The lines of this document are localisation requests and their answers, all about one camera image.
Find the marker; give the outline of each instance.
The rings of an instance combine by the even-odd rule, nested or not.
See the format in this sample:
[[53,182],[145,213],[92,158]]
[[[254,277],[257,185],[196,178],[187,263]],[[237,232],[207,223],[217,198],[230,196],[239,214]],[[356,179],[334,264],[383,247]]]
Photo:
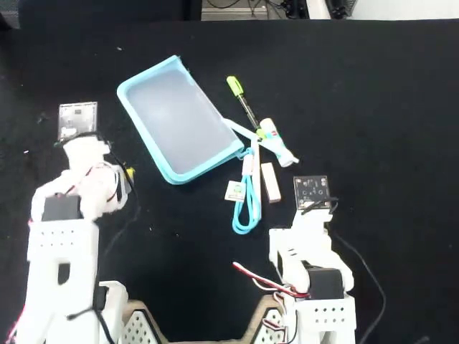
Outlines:
[[247,114],[247,117],[249,118],[249,121],[252,124],[253,128],[255,129],[255,132],[257,133],[257,135],[260,136],[261,138],[265,138],[266,136],[265,136],[265,133],[263,132],[263,129],[260,127],[260,124],[257,121],[255,114],[253,113],[252,109],[250,108],[249,104],[247,103],[244,97],[244,90],[242,89],[240,82],[236,79],[236,77],[232,75],[227,77],[227,82],[228,82],[229,88],[231,88],[231,91],[233,92],[235,97],[239,100],[242,107],[244,108],[245,113]]

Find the black tabletop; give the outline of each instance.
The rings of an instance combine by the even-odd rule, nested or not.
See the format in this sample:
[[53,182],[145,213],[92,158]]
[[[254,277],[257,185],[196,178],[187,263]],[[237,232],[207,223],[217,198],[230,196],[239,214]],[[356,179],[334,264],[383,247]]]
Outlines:
[[[19,314],[27,282],[35,188],[67,167],[52,144],[61,103],[99,102],[99,129],[136,171],[140,219],[110,254],[102,280],[143,300],[169,340],[242,335],[261,291],[238,261],[275,278],[268,229],[290,226],[293,176],[328,175],[340,198],[332,227],[365,257],[387,293],[369,343],[453,343],[459,335],[457,97],[459,22],[158,23],[82,37],[0,36],[0,332]],[[272,161],[283,200],[264,202],[247,236],[231,228],[234,159],[197,180],[163,180],[116,97],[129,77],[177,54],[223,116],[249,127],[225,77],[237,75],[259,118],[271,117],[301,164]],[[100,223],[101,249],[132,206]],[[381,299],[360,261],[354,272],[359,336]]]

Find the black cable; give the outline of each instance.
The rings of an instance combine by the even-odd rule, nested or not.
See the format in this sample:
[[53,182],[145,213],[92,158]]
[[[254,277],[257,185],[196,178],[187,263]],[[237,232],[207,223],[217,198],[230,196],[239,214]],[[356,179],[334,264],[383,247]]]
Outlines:
[[131,180],[131,177],[129,176],[128,171],[126,170],[126,167],[123,165],[123,163],[120,161],[120,159],[111,150],[110,150],[110,156],[113,158],[113,160],[116,161],[116,163],[123,170],[124,176],[125,176],[126,180],[128,181],[129,186],[131,187],[132,193],[133,193],[133,195],[134,195],[134,197],[136,199],[136,203],[137,204],[136,204],[136,212],[134,213],[134,215],[124,224],[124,226],[113,236],[113,238],[108,243],[107,247],[105,248],[105,250],[103,252],[102,259],[105,259],[107,257],[108,253],[110,253],[110,250],[113,248],[113,246],[116,243],[116,241],[121,237],[121,235],[124,234],[126,229],[128,229],[128,227],[133,222],[137,221],[138,215],[141,212],[141,206],[140,206],[139,201],[138,201],[137,190],[136,190],[136,188],[134,186],[134,183]]
[[338,199],[336,197],[327,197],[325,199],[321,199],[319,201],[315,201],[314,203],[308,205],[307,207],[305,207],[303,209],[303,211],[301,212],[301,215],[304,215],[306,213],[308,213],[309,211],[313,210],[313,209],[316,209],[318,208],[319,206],[321,206],[322,204],[325,204],[327,202],[334,202],[335,205],[331,207],[330,209],[330,214],[334,213],[336,208],[338,208]]
[[278,15],[279,19],[282,19],[282,16],[280,15],[280,13],[278,11],[278,9],[280,9],[281,6],[279,4],[276,4],[276,3],[272,2],[272,1],[270,1],[270,0],[265,0],[265,1],[266,1],[266,4],[269,4],[273,8],[274,12]]
[[100,325],[102,326],[103,332],[105,333],[105,336],[107,338],[107,341],[110,344],[115,344],[115,342],[112,339],[112,336],[110,335],[110,331],[108,330],[107,323],[105,322],[105,319],[102,316],[102,313],[99,310],[94,310],[95,316],[98,318]]
[[110,252],[110,250],[113,248],[114,244],[116,243],[116,241],[118,239],[120,239],[120,237],[124,234],[124,232],[126,231],[126,229],[135,221],[137,221],[138,219],[138,216],[141,212],[141,207],[140,207],[140,204],[139,204],[139,201],[138,201],[138,194],[137,194],[137,190],[136,190],[136,187],[134,186],[134,182],[132,182],[131,180],[131,177],[129,176],[129,173],[128,171],[126,170],[126,167],[124,166],[124,164],[121,162],[121,160],[116,156],[116,154],[114,154],[114,152],[112,152],[112,149],[111,149],[111,144],[103,137],[102,133],[98,132],[98,131],[88,131],[88,132],[85,132],[85,133],[80,133],[80,134],[77,134],[77,135],[74,135],[70,138],[65,138],[65,139],[62,139],[61,141],[58,141],[55,143],[55,145],[57,146],[64,146],[65,144],[69,143],[70,141],[72,140],[75,140],[77,138],[85,138],[85,137],[90,137],[90,136],[95,136],[97,137],[99,140],[103,141],[106,145],[108,145],[108,147],[110,147],[110,156],[112,157],[112,159],[121,167],[121,169],[123,170],[123,174],[126,178],[126,180],[128,181],[129,183],[129,186],[131,187],[131,190],[132,190],[132,193],[134,195],[134,198],[136,199],[136,210],[135,210],[135,213],[134,215],[132,215],[132,217],[124,224],[123,227],[121,227],[121,229],[113,236],[113,238],[110,240],[110,242],[108,243],[107,247],[105,248],[104,252],[103,252],[103,255],[101,257],[102,260],[104,260],[108,253]]
[[364,332],[364,334],[362,335],[362,337],[361,337],[361,339],[359,341],[359,344],[365,344],[366,339],[371,335],[371,333],[373,332],[373,330],[375,329],[375,327],[378,325],[379,321],[381,320],[382,316],[384,315],[384,312],[386,310],[386,301],[387,301],[386,293],[382,289],[380,283],[378,282],[378,279],[376,278],[376,276],[374,276],[373,272],[370,270],[368,264],[365,262],[365,259],[362,257],[362,255],[359,253],[359,251],[357,251],[357,249],[355,247],[353,247],[350,243],[348,243],[346,240],[341,238],[339,236],[339,234],[337,234],[336,232],[330,231],[329,228],[328,228],[328,232],[331,235],[333,235],[335,238],[337,238],[345,247],[347,247],[353,253],[355,253],[355,255],[361,260],[361,263],[364,265],[366,271],[368,272],[368,274],[372,278],[374,284],[377,286],[377,288],[379,290],[379,294],[381,295],[381,298],[382,298],[382,306],[381,306],[381,310],[379,311],[378,316],[373,320],[373,322],[370,324],[370,326],[366,329],[366,331]]
[[215,7],[216,9],[228,9],[228,8],[234,6],[235,4],[237,4],[239,1],[241,1],[241,0],[235,0],[231,4],[226,5],[226,6],[217,6],[216,4],[213,4],[210,0],[207,0],[207,3],[210,6]]
[[249,4],[249,8],[250,8],[250,13],[252,14],[253,17],[256,17],[256,16],[255,16],[255,10],[257,9],[257,6],[260,4],[260,2],[261,2],[262,0],[258,0],[257,3],[255,4],[255,6],[253,6],[253,7],[250,6],[250,2],[251,2],[251,1],[252,1],[252,0],[247,0],[247,3]]
[[292,339],[290,339],[286,344],[291,344],[295,340],[296,334],[298,333],[298,310],[295,311],[295,316],[296,316],[295,333],[293,333]]

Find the floor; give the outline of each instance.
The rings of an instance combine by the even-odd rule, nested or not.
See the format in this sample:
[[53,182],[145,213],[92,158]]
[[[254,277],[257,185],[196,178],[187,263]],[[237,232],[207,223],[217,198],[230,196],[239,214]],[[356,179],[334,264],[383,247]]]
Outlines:
[[[210,1],[218,7],[225,7],[234,2],[233,0]],[[18,0],[0,0],[0,12],[14,28],[19,28],[17,2]],[[264,0],[239,0],[234,6],[218,9],[213,7],[208,0],[202,0],[202,20],[287,19],[282,9],[276,9],[274,5],[266,6],[267,3]]]
[[[236,0],[202,0],[202,20],[286,19],[285,12],[275,8],[275,4],[279,4],[282,0],[239,0],[234,6],[228,7],[234,1]],[[308,0],[308,6],[315,6],[322,1]],[[352,7],[350,4],[355,3],[355,0],[346,1],[349,7]],[[18,0],[0,0],[0,12],[15,28],[19,27],[17,2]],[[350,17],[350,19],[365,20],[449,18],[459,18],[458,0],[358,0]]]
[[227,9],[217,9],[225,7],[234,1],[230,0],[203,0],[202,1],[202,20],[251,20],[251,19],[287,19],[282,9],[276,9],[274,4],[282,1],[258,1],[258,0],[239,0],[234,6]]

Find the rectangular eraser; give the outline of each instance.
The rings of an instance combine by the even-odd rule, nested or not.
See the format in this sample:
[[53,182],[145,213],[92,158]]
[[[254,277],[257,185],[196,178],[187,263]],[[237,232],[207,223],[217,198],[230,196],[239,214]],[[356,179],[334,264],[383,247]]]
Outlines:
[[261,172],[265,181],[266,191],[270,203],[279,202],[281,200],[278,180],[275,177],[274,167],[272,163],[262,163]]

